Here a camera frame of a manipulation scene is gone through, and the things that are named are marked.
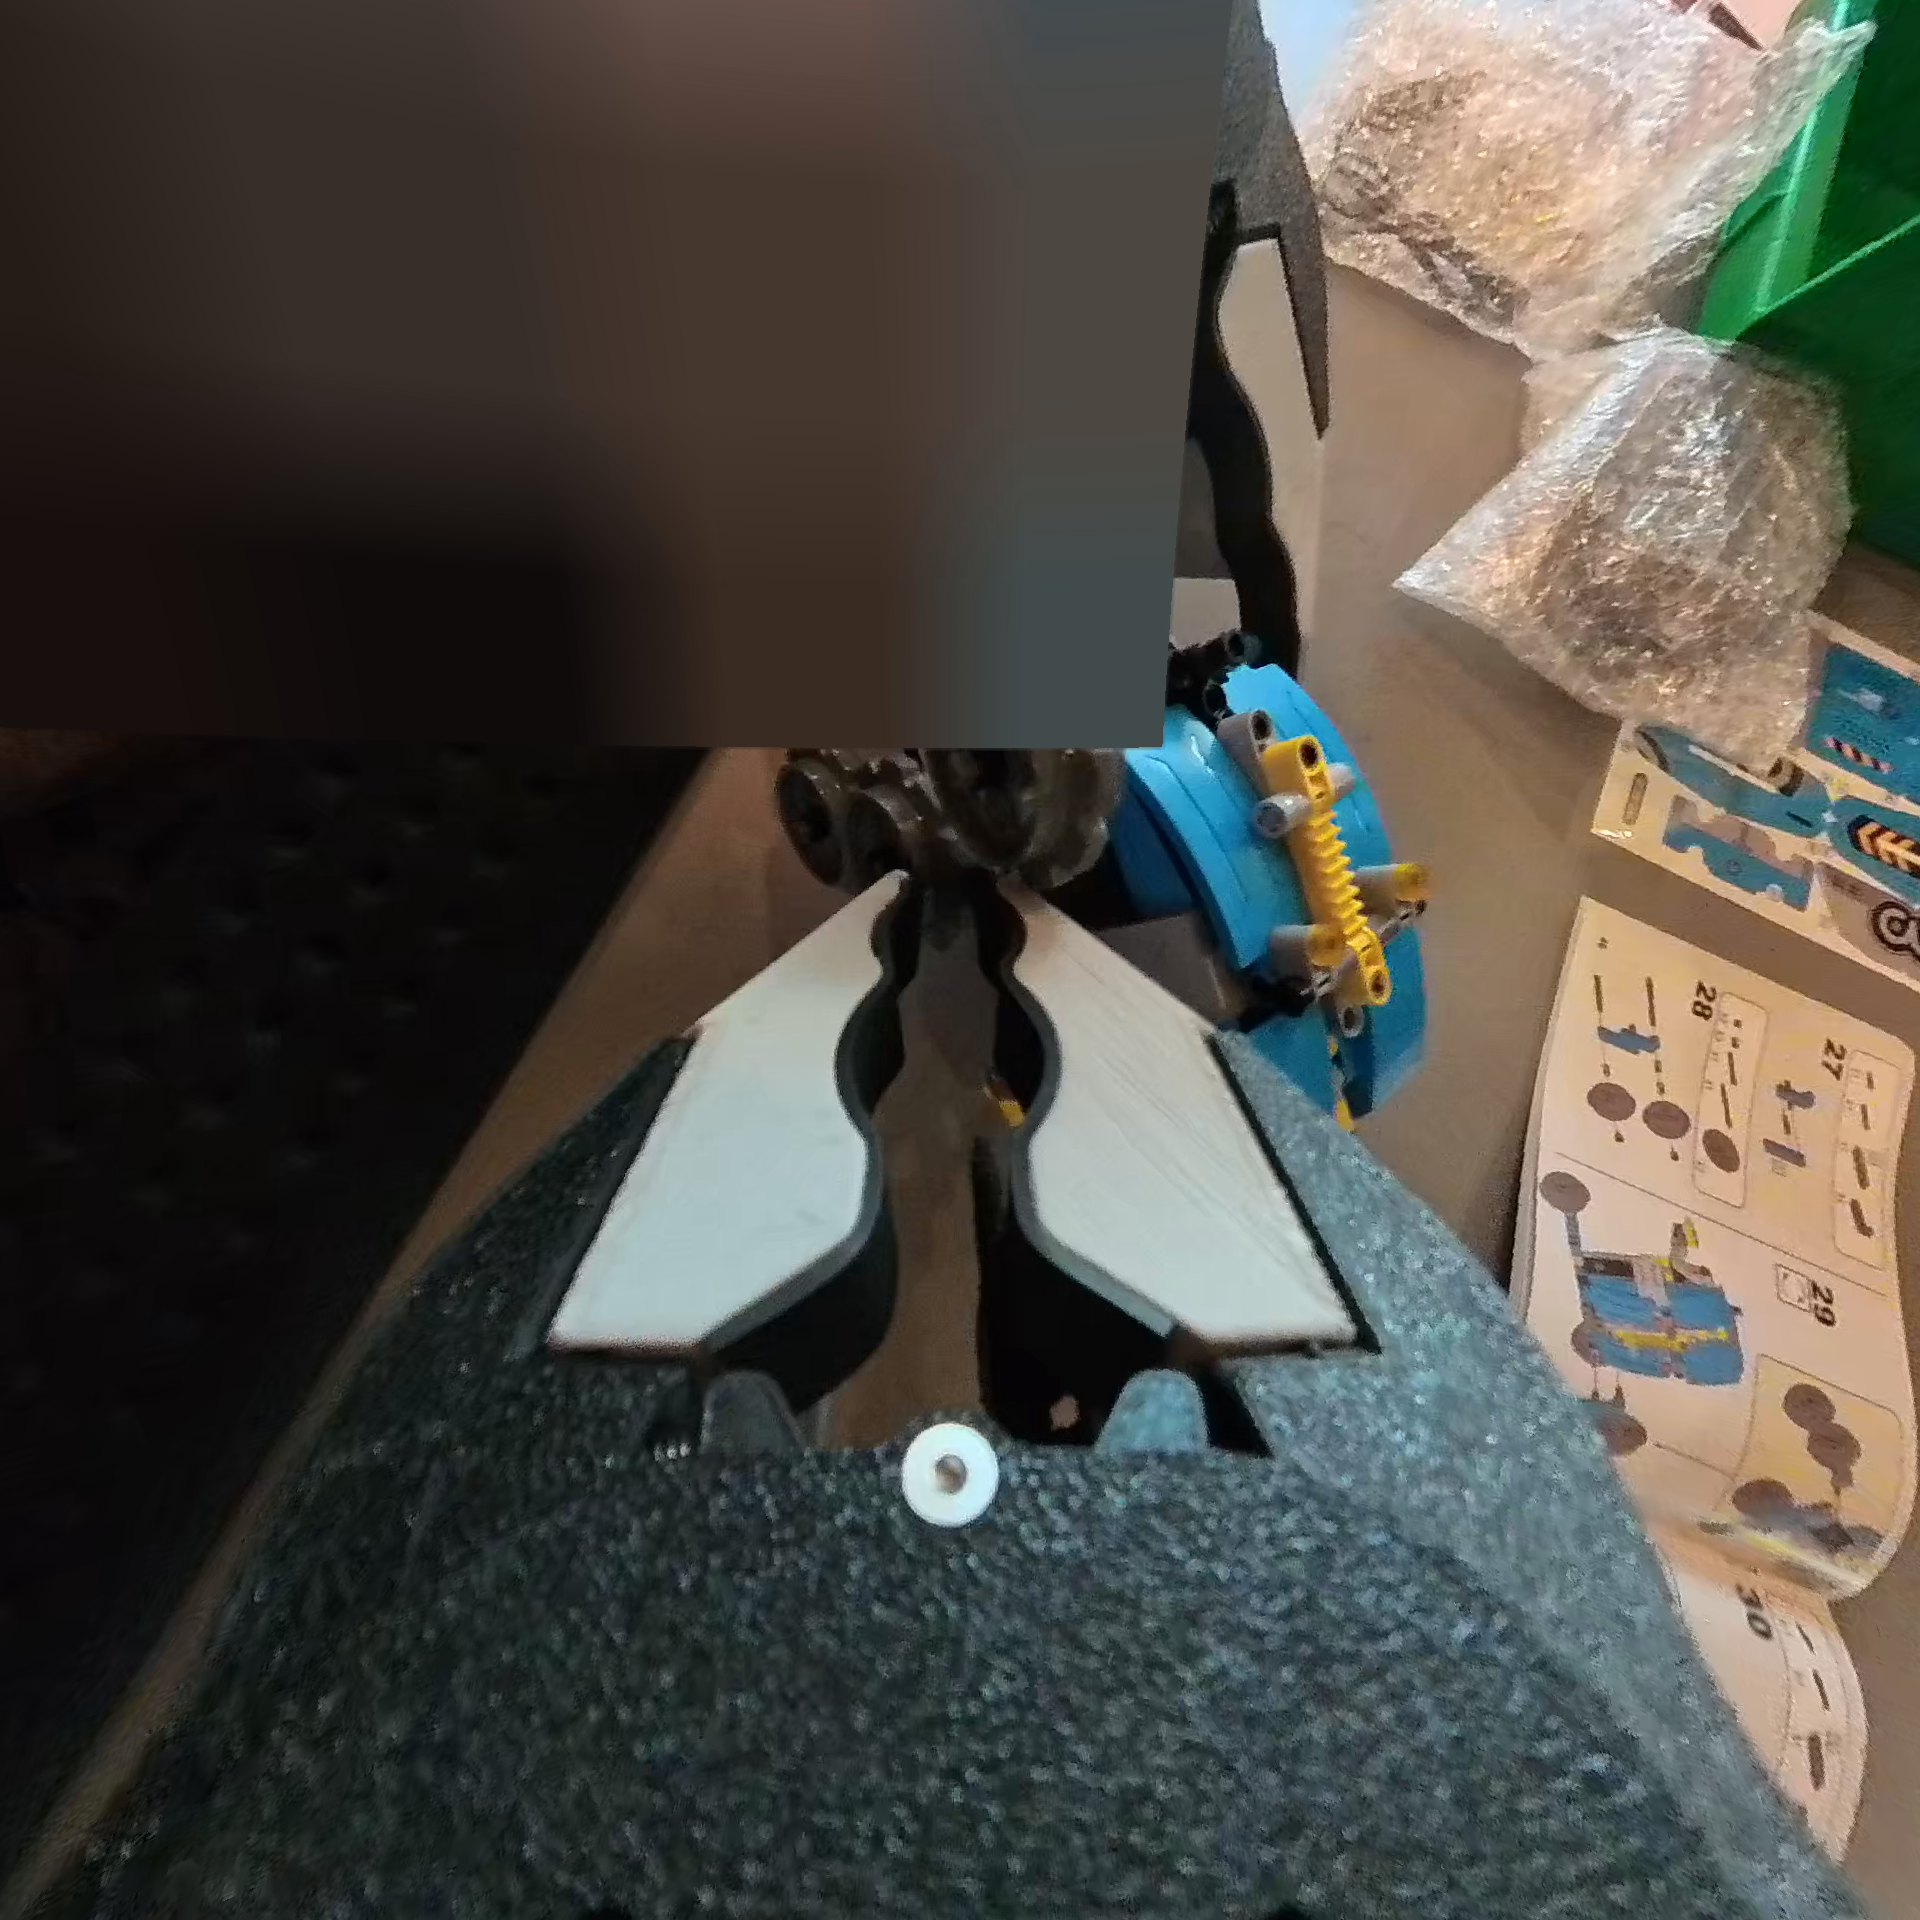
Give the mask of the black perforated panel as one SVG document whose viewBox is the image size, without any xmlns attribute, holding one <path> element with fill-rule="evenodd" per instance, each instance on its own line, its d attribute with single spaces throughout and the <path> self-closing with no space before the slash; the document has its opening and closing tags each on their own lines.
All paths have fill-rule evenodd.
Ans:
<svg viewBox="0 0 1920 1920">
<path fill-rule="evenodd" d="M 5 828 L 5 1862 L 705 760 L 217 739 Z"/>
</svg>

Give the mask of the bubble wrap bag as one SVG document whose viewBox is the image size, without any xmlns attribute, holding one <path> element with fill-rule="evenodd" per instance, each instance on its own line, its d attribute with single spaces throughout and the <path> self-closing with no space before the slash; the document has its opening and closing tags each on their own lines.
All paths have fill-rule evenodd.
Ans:
<svg viewBox="0 0 1920 1920">
<path fill-rule="evenodd" d="M 1533 363 L 1661 326 L 1876 33 L 1646 1 L 1358 3 L 1309 98 L 1322 245 Z"/>
<path fill-rule="evenodd" d="M 1654 328 L 1535 361 L 1516 463 L 1396 588 L 1573 701 L 1762 769 L 1812 700 L 1857 506 L 1838 389 Z"/>
</svg>

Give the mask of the green plastic bin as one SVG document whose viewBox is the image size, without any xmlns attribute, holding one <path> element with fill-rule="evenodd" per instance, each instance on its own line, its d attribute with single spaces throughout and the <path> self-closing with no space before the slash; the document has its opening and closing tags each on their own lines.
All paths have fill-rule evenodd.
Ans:
<svg viewBox="0 0 1920 1920">
<path fill-rule="evenodd" d="M 1872 25 L 1722 230 L 1697 328 L 1836 387 L 1855 538 L 1919 565 L 1919 5 L 1806 3 Z"/>
</svg>

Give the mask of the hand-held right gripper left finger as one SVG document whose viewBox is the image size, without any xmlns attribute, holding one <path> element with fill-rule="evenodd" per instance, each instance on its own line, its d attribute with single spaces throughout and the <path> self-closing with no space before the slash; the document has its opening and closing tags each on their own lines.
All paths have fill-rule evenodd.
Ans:
<svg viewBox="0 0 1920 1920">
<path fill-rule="evenodd" d="M 900 1074 L 916 882 L 870 882 L 671 1049 L 546 1348 L 830 1399 L 882 1344 L 898 1235 L 876 1111 Z"/>
</svg>

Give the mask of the blue building block vehicle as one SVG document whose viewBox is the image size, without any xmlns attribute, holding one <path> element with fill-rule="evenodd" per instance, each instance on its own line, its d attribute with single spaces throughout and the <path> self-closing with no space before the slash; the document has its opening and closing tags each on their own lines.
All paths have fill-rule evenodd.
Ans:
<svg viewBox="0 0 1920 1920">
<path fill-rule="evenodd" d="M 790 748 L 780 825 L 822 883 L 1023 882 L 1088 928 L 1185 922 L 1215 1015 L 1343 1126 L 1428 1032 L 1427 861 L 1401 855 L 1332 718 L 1257 636 L 1172 642 L 1132 748 Z"/>
</svg>

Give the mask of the blue sticker sheet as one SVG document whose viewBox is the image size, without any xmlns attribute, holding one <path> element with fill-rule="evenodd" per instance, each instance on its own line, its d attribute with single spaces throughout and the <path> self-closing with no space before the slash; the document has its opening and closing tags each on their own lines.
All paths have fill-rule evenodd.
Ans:
<svg viewBox="0 0 1920 1920">
<path fill-rule="evenodd" d="M 1919 988 L 1919 668 L 1815 619 L 1812 700 L 1754 771 L 1669 725 L 1619 734 L 1595 834 L 1768 924 Z"/>
</svg>

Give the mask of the instruction booklet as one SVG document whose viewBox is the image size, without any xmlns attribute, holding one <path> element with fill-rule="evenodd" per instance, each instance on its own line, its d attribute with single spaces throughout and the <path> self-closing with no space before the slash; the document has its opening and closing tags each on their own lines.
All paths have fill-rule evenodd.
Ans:
<svg viewBox="0 0 1920 1920">
<path fill-rule="evenodd" d="M 1762 1766 L 1843 1857 L 1869 1748 L 1835 1603 L 1917 1500 L 1909 1043 L 1582 897 L 1511 1289 Z"/>
</svg>

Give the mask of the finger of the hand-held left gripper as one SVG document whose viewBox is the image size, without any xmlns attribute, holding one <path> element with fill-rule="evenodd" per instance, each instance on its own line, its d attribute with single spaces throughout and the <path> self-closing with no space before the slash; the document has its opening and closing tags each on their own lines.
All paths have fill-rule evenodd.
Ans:
<svg viewBox="0 0 1920 1920">
<path fill-rule="evenodd" d="M 1220 291 L 1205 291 L 1195 322 L 1172 573 L 1231 583 L 1238 628 L 1259 644 L 1261 662 L 1296 676 L 1299 570 L 1276 519 L 1265 427 L 1231 369 L 1220 304 Z"/>
</svg>

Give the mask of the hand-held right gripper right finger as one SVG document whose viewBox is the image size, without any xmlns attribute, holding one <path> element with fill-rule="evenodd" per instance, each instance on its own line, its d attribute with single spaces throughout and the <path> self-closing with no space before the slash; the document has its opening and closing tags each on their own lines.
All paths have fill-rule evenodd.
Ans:
<svg viewBox="0 0 1920 1920">
<path fill-rule="evenodd" d="M 1203 1442 L 1254 1443 L 1233 1367 L 1377 1341 L 1212 1026 L 1043 895 L 974 897 L 994 990 L 973 1143 L 974 1354 L 986 1414 L 1092 1443 L 1172 1373 Z"/>
</svg>

